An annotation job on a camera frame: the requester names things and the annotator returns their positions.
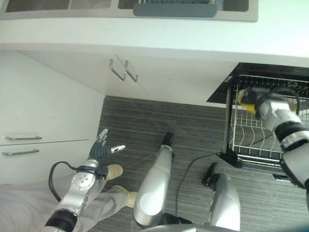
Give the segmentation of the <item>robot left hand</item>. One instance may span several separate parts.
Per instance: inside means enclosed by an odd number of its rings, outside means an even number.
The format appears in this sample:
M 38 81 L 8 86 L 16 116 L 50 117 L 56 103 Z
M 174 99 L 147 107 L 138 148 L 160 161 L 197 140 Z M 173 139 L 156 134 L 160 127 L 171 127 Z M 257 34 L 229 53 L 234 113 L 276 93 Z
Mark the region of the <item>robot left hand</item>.
M 108 128 L 104 128 L 102 132 L 99 133 L 90 149 L 89 159 L 101 161 L 109 155 L 120 152 L 126 148 L 125 145 L 117 145 L 114 147 L 106 146 L 108 131 Z

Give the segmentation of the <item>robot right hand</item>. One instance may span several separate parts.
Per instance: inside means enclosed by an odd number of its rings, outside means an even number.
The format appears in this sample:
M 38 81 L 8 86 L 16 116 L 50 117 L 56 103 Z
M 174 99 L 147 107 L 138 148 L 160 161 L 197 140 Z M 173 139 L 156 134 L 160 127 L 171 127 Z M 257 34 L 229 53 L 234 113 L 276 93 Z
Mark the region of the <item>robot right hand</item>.
M 241 89 L 237 94 L 237 103 L 241 105 L 255 105 L 258 99 L 267 95 L 269 89 L 261 87 L 247 87 Z

